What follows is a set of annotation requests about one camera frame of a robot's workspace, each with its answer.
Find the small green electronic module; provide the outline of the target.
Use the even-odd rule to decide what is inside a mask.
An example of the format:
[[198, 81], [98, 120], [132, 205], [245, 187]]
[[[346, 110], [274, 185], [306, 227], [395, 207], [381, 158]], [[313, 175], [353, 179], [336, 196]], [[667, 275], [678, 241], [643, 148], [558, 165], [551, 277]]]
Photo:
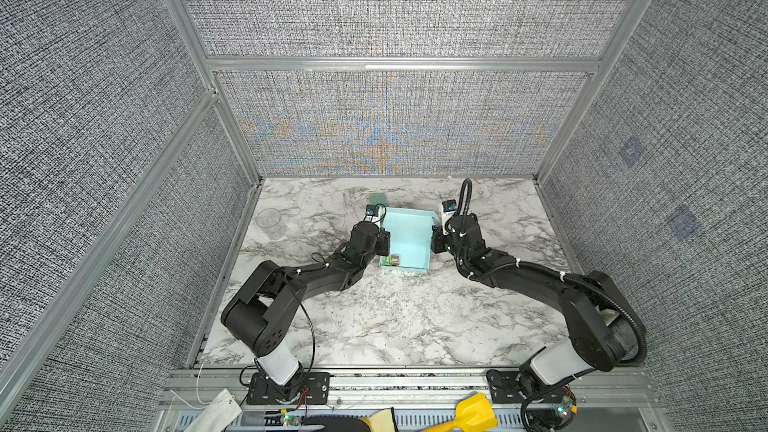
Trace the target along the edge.
[[398, 267], [398, 266], [400, 265], [400, 257], [399, 257], [399, 256], [397, 256], [397, 255], [391, 255], [391, 256], [388, 256], [388, 257], [385, 259], [385, 262], [384, 262], [384, 264], [385, 264], [387, 267]]

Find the light blue paper box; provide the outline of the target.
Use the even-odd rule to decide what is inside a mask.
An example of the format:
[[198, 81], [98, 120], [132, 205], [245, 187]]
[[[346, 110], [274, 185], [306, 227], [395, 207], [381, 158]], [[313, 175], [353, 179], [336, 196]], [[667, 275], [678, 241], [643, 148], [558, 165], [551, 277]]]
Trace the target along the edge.
[[384, 229], [391, 234], [390, 254], [400, 257], [398, 267], [387, 267], [388, 257], [381, 257], [379, 265], [384, 270], [399, 271], [414, 275], [429, 272], [431, 259], [432, 227], [438, 216], [433, 211], [389, 208], [383, 220]]

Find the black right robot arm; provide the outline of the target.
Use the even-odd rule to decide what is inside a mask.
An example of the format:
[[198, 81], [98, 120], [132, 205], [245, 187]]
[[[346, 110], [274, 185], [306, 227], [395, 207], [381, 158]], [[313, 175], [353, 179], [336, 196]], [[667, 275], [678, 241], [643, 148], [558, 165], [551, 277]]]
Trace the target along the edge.
[[563, 316], [567, 338], [536, 352], [521, 366], [533, 388], [645, 361], [646, 327], [607, 274], [556, 271], [491, 248], [474, 214], [454, 214], [433, 226], [431, 248], [436, 254], [449, 253], [464, 278], [522, 294]]

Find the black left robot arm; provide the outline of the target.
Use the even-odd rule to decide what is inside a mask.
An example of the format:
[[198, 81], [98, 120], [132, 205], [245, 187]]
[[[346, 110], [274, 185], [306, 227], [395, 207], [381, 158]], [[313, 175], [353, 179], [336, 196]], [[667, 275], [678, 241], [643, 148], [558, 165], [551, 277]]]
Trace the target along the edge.
[[249, 348], [256, 368], [273, 386], [296, 387], [303, 380], [300, 363], [284, 339], [303, 301], [354, 286], [373, 259], [389, 254], [390, 241], [383, 226], [361, 221], [321, 262], [289, 267], [264, 261], [230, 299], [220, 321]]

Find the clear plastic cup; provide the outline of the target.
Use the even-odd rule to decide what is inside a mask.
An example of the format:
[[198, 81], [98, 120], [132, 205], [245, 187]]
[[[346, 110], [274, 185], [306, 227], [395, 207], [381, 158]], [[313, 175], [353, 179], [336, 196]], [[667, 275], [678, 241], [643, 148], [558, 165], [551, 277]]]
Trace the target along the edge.
[[285, 223], [278, 209], [267, 208], [259, 212], [256, 225], [270, 240], [278, 240], [285, 235]]

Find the yellow plastic scoop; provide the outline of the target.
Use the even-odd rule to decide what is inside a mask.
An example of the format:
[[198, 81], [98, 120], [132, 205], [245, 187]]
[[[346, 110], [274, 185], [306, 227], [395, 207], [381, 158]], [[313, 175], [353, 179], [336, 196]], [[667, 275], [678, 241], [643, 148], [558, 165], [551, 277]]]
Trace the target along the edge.
[[457, 404], [452, 420], [425, 429], [425, 432], [484, 432], [498, 425], [498, 419], [487, 397], [484, 394], [475, 394]]

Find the white cloth strip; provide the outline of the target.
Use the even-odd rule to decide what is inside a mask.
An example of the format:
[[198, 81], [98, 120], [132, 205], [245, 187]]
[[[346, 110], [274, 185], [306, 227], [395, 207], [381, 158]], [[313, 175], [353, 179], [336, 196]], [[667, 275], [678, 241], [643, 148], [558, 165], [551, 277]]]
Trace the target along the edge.
[[241, 413], [242, 407], [237, 398], [228, 389], [222, 389], [191, 422], [185, 432], [224, 431]]

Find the aluminium front rail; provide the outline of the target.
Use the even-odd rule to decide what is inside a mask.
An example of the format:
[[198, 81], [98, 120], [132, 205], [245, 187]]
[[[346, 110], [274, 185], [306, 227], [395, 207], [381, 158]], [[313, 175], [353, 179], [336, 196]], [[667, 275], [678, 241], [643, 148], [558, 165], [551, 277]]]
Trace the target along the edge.
[[[474, 393], [490, 393], [485, 367], [351, 367], [320, 369], [330, 375], [325, 387], [325, 410], [362, 409], [378, 405], [395, 407], [449, 407]], [[243, 384], [252, 372], [239, 367], [213, 367], [202, 371], [175, 370], [161, 392], [161, 406], [197, 408], [211, 402], [222, 390], [242, 399]], [[617, 368], [574, 379], [569, 387], [580, 407], [660, 407], [660, 397], [640, 368]]]

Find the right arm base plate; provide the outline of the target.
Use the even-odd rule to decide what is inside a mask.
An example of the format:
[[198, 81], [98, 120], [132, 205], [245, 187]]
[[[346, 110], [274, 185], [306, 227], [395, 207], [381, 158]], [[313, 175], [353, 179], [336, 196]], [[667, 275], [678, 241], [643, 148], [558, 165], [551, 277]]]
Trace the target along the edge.
[[535, 396], [548, 387], [527, 368], [490, 369], [485, 377], [494, 404], [521, 405], [526, 398]]

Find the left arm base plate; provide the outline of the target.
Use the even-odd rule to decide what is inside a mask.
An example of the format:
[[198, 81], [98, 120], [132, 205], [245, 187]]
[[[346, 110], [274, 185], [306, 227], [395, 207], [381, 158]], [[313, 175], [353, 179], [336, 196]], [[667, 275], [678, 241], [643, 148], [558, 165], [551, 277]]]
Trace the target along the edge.
[[277, 385], [261, 373], [253, 374], [245, 399], [247, 405], [295, 406], [299, 400], [307, 405], [326, 405], [331, 375], [311, 372], [295, 385]]

